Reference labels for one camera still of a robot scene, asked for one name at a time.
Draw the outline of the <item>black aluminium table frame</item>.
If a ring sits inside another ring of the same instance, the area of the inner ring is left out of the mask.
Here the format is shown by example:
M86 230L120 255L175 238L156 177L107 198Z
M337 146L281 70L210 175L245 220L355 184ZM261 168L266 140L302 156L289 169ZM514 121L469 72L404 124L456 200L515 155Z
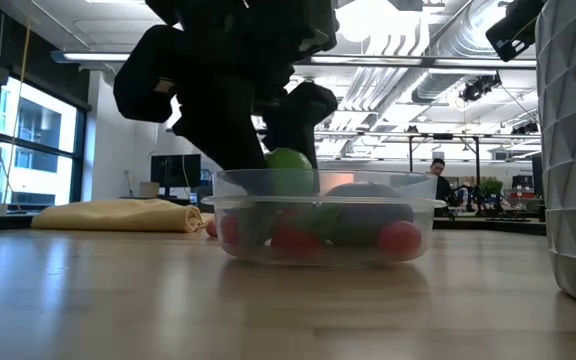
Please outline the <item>black aluminium table frame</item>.
M0 217L0 230L29 229L33 216L31 214ZM498 231L525 235L546 236L547 228L544 222L518 221L508 219L484 219L475 217L459 217L455 220L436 218L434 230L473 230Z

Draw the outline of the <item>yellow-orange folded cloth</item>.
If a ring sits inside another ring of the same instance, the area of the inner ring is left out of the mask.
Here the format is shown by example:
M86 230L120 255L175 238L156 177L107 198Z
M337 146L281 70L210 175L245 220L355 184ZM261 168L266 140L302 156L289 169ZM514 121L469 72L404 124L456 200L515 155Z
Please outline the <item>yellow-orange folded cloth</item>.
M48 207L35 215L32 229L192 233L214 216L192 205L161 199L117 199Z

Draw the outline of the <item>round green fruit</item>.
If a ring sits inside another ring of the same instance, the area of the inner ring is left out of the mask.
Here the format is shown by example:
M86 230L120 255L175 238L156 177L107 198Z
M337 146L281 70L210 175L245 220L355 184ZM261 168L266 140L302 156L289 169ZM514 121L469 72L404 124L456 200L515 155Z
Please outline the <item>round green fruit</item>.
M313 190L313 167L302 153L289 148L277 148L266 155L266 162L276 195L302 196Z

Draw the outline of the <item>person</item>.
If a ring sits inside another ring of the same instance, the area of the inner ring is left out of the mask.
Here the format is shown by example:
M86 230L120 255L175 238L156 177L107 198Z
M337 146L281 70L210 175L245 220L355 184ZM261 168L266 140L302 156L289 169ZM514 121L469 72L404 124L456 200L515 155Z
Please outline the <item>person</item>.
M448 206L455 201L455 193L450 183L442 176L445 169L445 162L441 158L435 158L430 165L430 173L437 177L436 199L444 201L446 205L443 208L436 208L435 217L445 217L449 213Z

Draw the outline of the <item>green office plant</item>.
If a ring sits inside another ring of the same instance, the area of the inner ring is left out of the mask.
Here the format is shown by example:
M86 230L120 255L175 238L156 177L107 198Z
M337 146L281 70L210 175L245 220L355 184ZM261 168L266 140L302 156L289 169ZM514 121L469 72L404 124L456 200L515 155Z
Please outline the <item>green office plant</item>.
M496 177L484 177L478 186L479 194L484 198L499 196L503 190L503 182Z

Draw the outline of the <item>black track spotlight cluster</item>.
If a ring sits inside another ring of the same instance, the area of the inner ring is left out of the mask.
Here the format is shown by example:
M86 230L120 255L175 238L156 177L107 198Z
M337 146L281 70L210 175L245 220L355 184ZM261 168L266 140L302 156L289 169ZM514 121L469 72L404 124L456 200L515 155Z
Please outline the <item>black track spotlight cluster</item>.
M501 85L502 81L498 73L481 75L465 84L464 89L459 92L459 98L465 103L476 102Z

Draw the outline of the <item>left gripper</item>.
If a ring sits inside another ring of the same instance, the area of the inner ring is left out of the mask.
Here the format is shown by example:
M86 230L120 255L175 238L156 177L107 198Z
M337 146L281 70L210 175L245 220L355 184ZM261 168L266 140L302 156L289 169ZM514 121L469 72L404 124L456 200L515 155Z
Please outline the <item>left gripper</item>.
M124 117L163 123L177 97L175 135L224 170L264 169L253 104L254 113L263 111L268 150L295 150L318 167L314 128L337 110L337 98L314 82L288 95L285 87L295 63L336 46L333 0L145 4L162 22L142 35L115 77L113 95Z

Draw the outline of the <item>brown kiwi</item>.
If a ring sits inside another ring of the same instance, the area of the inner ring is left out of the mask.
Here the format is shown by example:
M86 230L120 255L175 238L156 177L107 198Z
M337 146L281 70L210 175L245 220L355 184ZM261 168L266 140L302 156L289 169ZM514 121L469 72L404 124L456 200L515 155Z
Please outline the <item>brown kiwi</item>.
M339 185L326 193L333 197L400 198L392 187L370 182ZM337 228L329 240L335 246L375 246L381 229L394 221L414 221L414 212L408 204L341 204Z

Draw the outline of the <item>black metal rig frame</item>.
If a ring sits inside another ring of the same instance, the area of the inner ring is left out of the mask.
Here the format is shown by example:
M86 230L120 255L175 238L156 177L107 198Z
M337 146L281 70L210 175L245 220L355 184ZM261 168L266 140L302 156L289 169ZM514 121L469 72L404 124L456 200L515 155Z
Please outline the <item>black metal rig frame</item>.
M316 159L321 168L428 171L434 159L451 163L481 159L474 137L449 134L316 132Z

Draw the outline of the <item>clear plastic container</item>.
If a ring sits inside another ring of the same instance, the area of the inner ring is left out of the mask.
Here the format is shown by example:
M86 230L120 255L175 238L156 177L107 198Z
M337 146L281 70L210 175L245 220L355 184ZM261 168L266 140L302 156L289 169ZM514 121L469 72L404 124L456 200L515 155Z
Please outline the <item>clear plastic container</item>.
M212 206L222 249L244 261L304 266L392 264L429 247L437 178L414 172L223 171Z

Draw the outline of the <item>long white light strip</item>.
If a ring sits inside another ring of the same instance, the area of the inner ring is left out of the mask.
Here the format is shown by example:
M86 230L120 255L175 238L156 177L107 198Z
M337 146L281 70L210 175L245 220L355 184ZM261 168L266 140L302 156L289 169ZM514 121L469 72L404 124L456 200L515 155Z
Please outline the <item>long white light strip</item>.
M534 70L534 59L515 59L505 62L498 58L432 57L432 56L384 56L384 55L314 55L293 60L284 57L250 57L241 54L207 55L188 54L172 50L161 52L135 50L121 52L72 52L53 51L51 58L57 63L122 63L134 69L153 69L157 66L175 68L181 65L200 65L221 69L252 67L262 64L297 64L299 66L348 66L383 68L470 69L470 70Z

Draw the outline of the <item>black computer monitor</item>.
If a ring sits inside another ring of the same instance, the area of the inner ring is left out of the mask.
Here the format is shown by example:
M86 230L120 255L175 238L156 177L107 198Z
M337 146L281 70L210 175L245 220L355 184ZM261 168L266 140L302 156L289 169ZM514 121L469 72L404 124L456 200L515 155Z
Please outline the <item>black computer monitor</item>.
M201 184L201 156L155 155L150 162L150 180L170 197L172 188L194 188Z

